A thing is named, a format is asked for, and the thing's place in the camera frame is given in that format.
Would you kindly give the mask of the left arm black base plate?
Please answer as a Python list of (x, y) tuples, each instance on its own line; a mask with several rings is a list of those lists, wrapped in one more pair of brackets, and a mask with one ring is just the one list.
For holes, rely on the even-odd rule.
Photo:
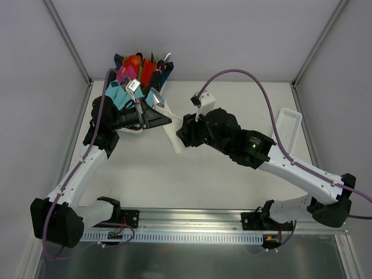
[(135, 209), (121, 209), (116, 221), (126, 224), (132, 228), (138, 228), (140, 220), (140, 211)]

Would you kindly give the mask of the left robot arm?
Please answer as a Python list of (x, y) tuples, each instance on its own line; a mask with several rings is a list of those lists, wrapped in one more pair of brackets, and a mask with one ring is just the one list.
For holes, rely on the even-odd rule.
[(99, 223), (114, 227), (122, 222), (120, 202), (113, 198), (102, 196), (84, 210), (77, 207), (90, 179), (113, 153), (120, 139), (118, 130), (136, 124), (150, 129), (172, 123), (161, 111), (165, 106), (159, 95), (153, 95), (153, 105), (140, 97), (127, 109), (118, 109), (108, 96), (93, 101), (90, 126), (77, 161), (46, 198), (36, 198), (30, 206), (36, 238), (43, 244), (73, 248), (84, 230)]

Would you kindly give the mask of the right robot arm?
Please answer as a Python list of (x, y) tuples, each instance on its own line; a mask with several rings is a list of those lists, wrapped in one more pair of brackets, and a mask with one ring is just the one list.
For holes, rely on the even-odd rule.
[(244, 130), (224, 109), (214, 109), (200, 119), (185, 115), (176, 135), (186, 147), (208, 145), (238, 165), (273, 174), (306, 192), (305, 196), (286, 201), (266, 201), (254, 222), (267, 230), (299, 220), (340, 228), (350, 214), (350, 191), (343, 187), (355, 186), (353, 175), (326, 174), (302, 161), (289, 160), (274, 139)]

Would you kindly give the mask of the white paper napkin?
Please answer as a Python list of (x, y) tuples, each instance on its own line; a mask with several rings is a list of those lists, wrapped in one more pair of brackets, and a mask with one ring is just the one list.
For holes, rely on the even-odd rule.
[(171, 111), (166, 100), (156, 89), (151, 88), (150, 92), (153, 96), (154, 109), (171, 120), (171, 123), (163, 125), (163, 129), (173, 147), (173, 151), (175, 153), (183, 153), (186, 150), (186, 147), (176, 134), (183, 124), (182, 118)]

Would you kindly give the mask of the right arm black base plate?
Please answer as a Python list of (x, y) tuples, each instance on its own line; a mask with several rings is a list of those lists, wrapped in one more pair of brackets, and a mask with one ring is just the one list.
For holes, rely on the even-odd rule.
[(268, 213), (257, 212), (242, 212), (241, 223), (244, 231), (291, 231), (294, 227), (294, 222), (278, 223), (269, 217)]

